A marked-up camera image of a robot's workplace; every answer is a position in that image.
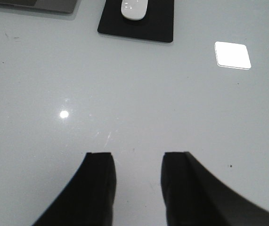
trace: laptop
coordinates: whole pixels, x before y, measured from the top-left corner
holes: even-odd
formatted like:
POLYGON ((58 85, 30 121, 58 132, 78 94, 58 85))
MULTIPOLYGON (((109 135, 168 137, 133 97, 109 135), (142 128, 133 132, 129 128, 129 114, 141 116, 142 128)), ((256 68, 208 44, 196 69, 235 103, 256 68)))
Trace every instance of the laptop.
POLYGON ((33 8, 51 12, 73 12, 77 0, 0 0, 0 6, 33 8))

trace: scratch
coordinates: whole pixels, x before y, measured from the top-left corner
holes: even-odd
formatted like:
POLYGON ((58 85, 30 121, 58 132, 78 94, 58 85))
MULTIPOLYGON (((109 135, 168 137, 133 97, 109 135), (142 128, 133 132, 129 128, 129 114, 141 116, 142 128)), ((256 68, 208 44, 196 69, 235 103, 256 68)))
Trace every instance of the scratch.
POLYGON ((6 29, 3 27, 4 34, 6 35, 7 39, 9 39, 6 29))
POLYGON ((100 134, 100 132, 97 132, 97 133, 95 134, 95 138, 96 138, 99 134, 100 134))
POLYGON ((111 132, 108 134, 107 141, 106 141, 106 143, 104 145, 104 148, 107 146, 110 136, 111 136, 111 132))
POLYGON ((153 186, 152 186, 151 182, 149 182, 149 184, 150 184, 150 187, 151 187, 151 189, 152 189, 153 193, 155 194, 155 190, 154 190, 154 188, 153 188, 153 186))
POLYGON ((114 162, 116 162, 117 164, 119 164, 120 166, 122 166, 122 164, 117 159, 114 159, 114 162))

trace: glossy white table surface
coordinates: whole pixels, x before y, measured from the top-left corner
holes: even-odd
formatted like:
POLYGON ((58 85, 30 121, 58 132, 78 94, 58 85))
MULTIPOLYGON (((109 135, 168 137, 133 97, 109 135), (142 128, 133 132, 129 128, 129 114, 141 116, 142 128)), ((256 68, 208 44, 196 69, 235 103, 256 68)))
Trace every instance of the glossy white table surface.
POLYGON ((30 226, 86 152, 114 156, 114 226, 166 225, 171 151, 269 211, 269 0, 175 0, 170 44, 98 34, 104 3, 0 8, 0 226, 30 226), (251 69, 219 67, 217 41, 251 69))

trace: black mouse pad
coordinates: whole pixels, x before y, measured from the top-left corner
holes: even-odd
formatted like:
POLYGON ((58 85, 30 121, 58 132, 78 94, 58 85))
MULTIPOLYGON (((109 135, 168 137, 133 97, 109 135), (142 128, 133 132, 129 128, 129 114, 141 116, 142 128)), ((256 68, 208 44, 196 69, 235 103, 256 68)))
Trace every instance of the black mouse pad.
POLYGON ((98 32, 135 39, 172 42, 174 0, 148 0, 143 19, 132 21, 121 13, 122 0, 106 0, 98 32))

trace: computer mouse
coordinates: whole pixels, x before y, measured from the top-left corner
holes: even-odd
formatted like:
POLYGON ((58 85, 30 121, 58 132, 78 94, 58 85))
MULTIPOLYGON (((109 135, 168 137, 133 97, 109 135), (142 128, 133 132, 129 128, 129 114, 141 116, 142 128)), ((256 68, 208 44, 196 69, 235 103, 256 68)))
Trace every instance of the computer mouse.
POLYGON ((148 0, 122 0, 122 15, 129 20, 141 20, 147 12, 148 0))

